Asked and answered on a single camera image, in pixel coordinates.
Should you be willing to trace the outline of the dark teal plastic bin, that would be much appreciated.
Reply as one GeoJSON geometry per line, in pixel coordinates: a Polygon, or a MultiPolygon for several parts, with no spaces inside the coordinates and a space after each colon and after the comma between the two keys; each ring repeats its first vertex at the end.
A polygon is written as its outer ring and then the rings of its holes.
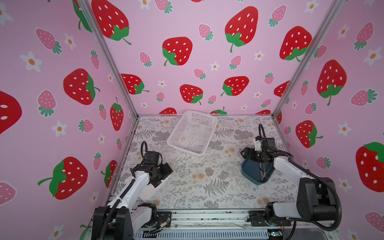
{"type": "Polygon", "coordinates": [[[261,164],[252,160],[244,160],[241,166],[242,175],[255,185],[267,183],[274,171],[273,165],[261,164]]]}

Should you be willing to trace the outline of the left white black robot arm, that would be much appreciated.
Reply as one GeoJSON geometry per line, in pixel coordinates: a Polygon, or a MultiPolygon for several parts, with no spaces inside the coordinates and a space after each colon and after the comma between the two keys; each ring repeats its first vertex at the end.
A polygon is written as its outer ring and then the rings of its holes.
{"type": "Polygon", "coordinates": [[[155,228],[148,234],[155,235],[171,225],[171,212],[158,213],[155,204],[142,203],[134,209],[140,194],[149,185],[159,187],[172,168],[163,163],[160,153],[148,151],[147,142],[141,144],[142,161],[131,168],[131,181],[107,206],[94,212],[92,240],[132,240],[141,227],[155,228]]]}

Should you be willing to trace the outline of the aluminium frame rail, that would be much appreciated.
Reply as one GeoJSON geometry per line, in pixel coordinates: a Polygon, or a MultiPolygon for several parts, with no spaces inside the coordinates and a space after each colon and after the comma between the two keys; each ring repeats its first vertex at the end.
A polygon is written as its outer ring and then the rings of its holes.
{"type": "Polygon", "coordinates": [[[169,228],[150,235],[155,228],[140,228],[133,240],[335,240],[336,233],[298,222],[289,227],[253,227],[249,211],[240,210],[157,210],[172,212],[169,228]]]}

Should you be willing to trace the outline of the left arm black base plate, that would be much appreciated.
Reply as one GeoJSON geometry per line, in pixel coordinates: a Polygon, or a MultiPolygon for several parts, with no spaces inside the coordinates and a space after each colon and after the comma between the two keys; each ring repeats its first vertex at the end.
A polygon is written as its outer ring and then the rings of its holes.
{"type": "Polygon", "coordinates": [[[153,217],[151,211],[133,211],[131,213],[131,220],[133,229],[139,228],[157,228],[161,224],[166,224],[165,227],[169,228],[172,221],[172,212],[157,212],[156,217],[153,217]]]}

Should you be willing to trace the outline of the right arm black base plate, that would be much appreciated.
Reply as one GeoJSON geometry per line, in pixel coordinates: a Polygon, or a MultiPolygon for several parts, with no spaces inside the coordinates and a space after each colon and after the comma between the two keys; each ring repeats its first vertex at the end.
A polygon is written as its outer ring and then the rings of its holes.
{"type": "Polygon", "coordinates": [[[292,225],[287,218],[276,217],[265,211],[249,211],[247,222],[253,227],[289,227],[292,225]]]}

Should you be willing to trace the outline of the white plastic mesh basket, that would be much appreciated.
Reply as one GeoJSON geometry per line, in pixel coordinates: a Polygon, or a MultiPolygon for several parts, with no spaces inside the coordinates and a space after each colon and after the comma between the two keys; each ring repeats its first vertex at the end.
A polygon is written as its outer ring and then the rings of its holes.
{"type": "Polygon", "coordinates": [[[197,111],[186,111],[167,139],[167,144],[186,154],[201,157],[211,142],[218,118],[197,111]]]}

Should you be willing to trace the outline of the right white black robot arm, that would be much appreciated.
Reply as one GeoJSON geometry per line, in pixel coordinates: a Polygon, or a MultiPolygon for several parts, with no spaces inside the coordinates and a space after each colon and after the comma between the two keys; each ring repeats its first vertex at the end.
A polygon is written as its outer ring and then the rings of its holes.
{"type": "Polygon", "coordinates": [[[255,146],[241,151],[244,159],[242,175],[252,183],[262,185],[275,171],[280,171],[298,187],[298,195],[291,202],[269,202],[261,213],[250,211],[247,221],[253,226],[306,222],[324,231],[335,231],[342,220],[342,204],[334,182],[299,166],[292,154],[276,149],[275,140],[266,137],[262,124],[258,130],[255,146]]]}

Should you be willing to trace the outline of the white paper napkin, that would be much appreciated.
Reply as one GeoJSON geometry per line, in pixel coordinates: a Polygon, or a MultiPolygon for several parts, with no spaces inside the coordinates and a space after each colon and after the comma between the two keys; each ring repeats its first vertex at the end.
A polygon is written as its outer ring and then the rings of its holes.
{"type": "Polygon", "coordinates": [[[162,180],[162,182],[157,186],[154,187],[152,184],[147,185],[141,194],[139,195],[139,198],[143,202],[148,202],[148,200],[159,190],[161,187],[164,186],[164,184],[169,180],[170,178],[166,178],[165,180],[162,180]]]}

